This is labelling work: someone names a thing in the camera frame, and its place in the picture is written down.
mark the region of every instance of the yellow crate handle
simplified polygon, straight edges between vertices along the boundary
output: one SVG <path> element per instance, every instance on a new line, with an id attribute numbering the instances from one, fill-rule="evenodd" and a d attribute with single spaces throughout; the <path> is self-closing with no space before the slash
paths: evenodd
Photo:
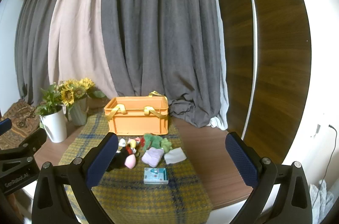
<path id="1" fill-rule="evenodd" d="M 121 111 L 122 114 L 127 114 L 126 108 L 123 104 L 117 104 L 111 111 L 111 113 L 109 115 L 106 115 L 106 118 L 108 121 L 112 120 L 113 116 L 115 115 L 115 113 L 118 112 L 118 110 Z"/>
<path id="2" fill-rule="evenodd" d="M 165 119 L 167 118 L 167 115 L 163 115 L 157 111 L 155 111 L 155 109 L 152 106 L 145 106 L 144 108 L 144 114 L 145 115 L 149 115 L 151 113 L 153 113 L 156 117 L 160 118 L 160 119 Z"/>
<path id="3" fill-rule="evenodd" d="M 149 97 L 153 97 L 153 96 L 162 96 L 162 97 L 165 97 L 167 103 L 168 103 L 168 100 L 167 100 L 167 97 L 165 95 L 161 95 L 160 93 L 158 93 L 157 91 L 153 91 L 149 94 Z"/>

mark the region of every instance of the black plush toy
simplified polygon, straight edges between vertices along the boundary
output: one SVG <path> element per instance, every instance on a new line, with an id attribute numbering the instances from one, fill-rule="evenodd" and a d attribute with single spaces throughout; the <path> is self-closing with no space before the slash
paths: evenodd
<path id="1" fill-rule="evenodd" d="M 113 157 L 112 161 L 110 162 L 110 165 L 108 166 L 106 171 L 111 171 L 115 168 L 122 168 L 125 166 L 125 161 L 127 156 L 129 155 L 128 151 L 126 150 L 126 147 L 123 147 L 120 152 L 117 152 L 115 156 Z"/>

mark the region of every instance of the green plush toy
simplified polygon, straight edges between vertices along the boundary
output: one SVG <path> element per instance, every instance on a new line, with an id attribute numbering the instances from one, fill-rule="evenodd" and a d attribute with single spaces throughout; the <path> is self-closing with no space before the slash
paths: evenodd
<path id="1" fill-rule="evenodd" d="M 147 150 L 149 147 L 161 148 L 160 142 L 163 140 L 161 136 L 153 135 L 151 133 L 145 133 L 144 139 L 145 139 L 144 151 Z"/>
<path id="2" fill-rule="evenodd" d="M 161 142 L 160 142 L 160 146 L 161 148 L 164 149 L 165 153 L 168 153 L 170 150 L 172 150 L 172 143 L 167 140 L 167 138 L 164 138 Z"/>

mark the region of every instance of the pink object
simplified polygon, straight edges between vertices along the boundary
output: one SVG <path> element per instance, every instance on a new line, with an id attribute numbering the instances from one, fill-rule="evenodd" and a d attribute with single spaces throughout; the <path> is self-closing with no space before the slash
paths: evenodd
<path id="1" fill-rule="evenodd" d="M 137 142 L 138 145 L 140 144 L 140 141 L 141 141 L 140 137 L 136 137 L 134 138 L 134 140 Z"/>
<path id="2" fill-rule="evenodd" d="M 136 159 L 135 159 L 134 154 L 127 156 L 126 161 L 125 161 L 125 166 L 127 168 L 130 168 L 130 169 L 134 168 L 135 163 L 136 163 Z"/>
<path id="3" fill-rule="evenodd" d="M 164 150 L 162 148 L 151 147 L 145 152 L 141 160 L 144 163 L 149 164 L 152 168 L 156 168 L 163 154 L 164 154 Z"/>

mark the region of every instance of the potted plant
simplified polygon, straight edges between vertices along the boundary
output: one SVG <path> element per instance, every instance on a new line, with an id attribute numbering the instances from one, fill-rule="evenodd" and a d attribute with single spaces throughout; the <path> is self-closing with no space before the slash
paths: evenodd
<path id="1" fill-rule="evenodd" d="M 105 94 L 95 88 L 94 82 L 89 78 L 81 80 L 70 79 L 61 82 L 58 86 L 61 100 L 66 106 L 66 117 L 70 114 L 74 125 L 80 126 L 87 122 L 87 97 L 103 98 Z"/>
<path id="2" fill-rule="evenodd" d="M 55 84 L 50 85 L 47 90 L 41 89 L 41 91 L 43 93 L 42 102 L 36 108 L 36 113 L 40 115 L 40 126 L 45 129 L 52 142 L 60 143 L 67 138 L 61 94 Z"/>

